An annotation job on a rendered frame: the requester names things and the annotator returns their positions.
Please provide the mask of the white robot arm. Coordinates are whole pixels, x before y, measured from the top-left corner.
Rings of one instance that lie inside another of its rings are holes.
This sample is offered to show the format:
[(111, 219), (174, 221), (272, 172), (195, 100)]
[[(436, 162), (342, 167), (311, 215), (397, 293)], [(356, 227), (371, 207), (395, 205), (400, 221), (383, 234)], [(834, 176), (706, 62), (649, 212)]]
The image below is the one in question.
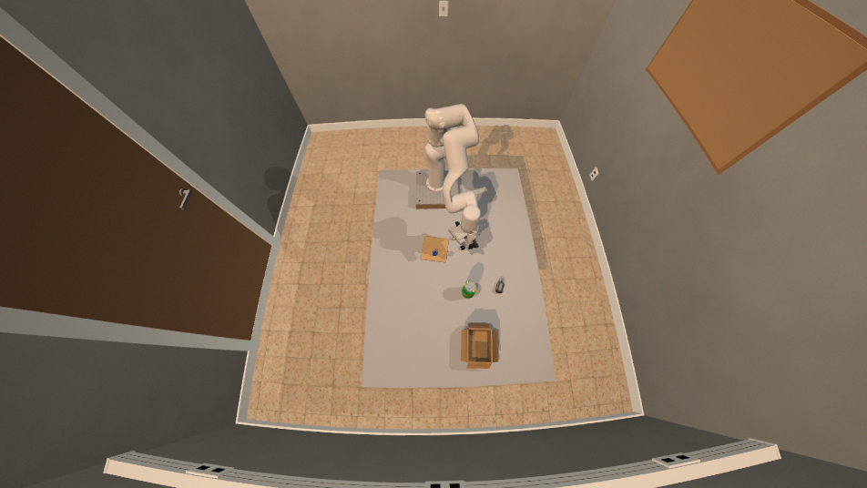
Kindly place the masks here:
[[(429, 143), (425, 146), (428, 163), (426, 186), (431, 191), (443, 191), (444, 204), (449, 213), (463, 211), (461, 224), (456, 228), (452, 226), (448, 229), (461, 246), (465, 242), (464, 237), (468, 235), (467, 233), (477, 233), (481, 211), (478, 208), (477, 196), (472, 190), (453, 196), (450, 192), (453, 183), (469, 168), (466, 149), (478, 145), (478, 130), (468, 108), (462, 104), (436, 109), (428, 108), (425, 119), (429, 125)], [(447, 161), (446, 177), (444, 177), (445, 164), (442, 158), (446, 158)]]

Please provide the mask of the orange flat square mat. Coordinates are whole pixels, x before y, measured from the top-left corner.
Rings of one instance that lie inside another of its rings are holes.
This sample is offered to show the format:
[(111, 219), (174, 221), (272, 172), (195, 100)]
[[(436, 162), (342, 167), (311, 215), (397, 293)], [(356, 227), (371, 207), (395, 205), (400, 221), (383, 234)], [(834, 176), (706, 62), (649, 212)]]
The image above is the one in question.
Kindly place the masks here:
[[(424, 236), (421, 259), (446, 262), (448, 242), (449, 239)], [(433, 251), (436, 251), (436, 256), (433, 256)]]

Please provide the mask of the green drink can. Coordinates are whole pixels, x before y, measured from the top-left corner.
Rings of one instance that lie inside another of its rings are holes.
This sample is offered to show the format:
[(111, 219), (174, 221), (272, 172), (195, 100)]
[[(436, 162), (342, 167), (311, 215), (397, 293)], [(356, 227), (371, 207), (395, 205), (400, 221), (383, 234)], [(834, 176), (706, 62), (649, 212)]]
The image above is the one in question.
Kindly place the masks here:
[(462, 289), (462, 294), (463, 294), (463, 296), (464, 296), (465, 298), (467, 298), (467, 299), (472, 298), (472, 297), (474, 296), (474, 294), (476, 293), (476, 291), (477, 291), (476, 286), (477, 286), (477, 285), (476, 285), (475, 282), (473, 282), (473, 281), (471, 281), (471, 280), (467, 281), (467, 282), (464, 284), (463, 289)]

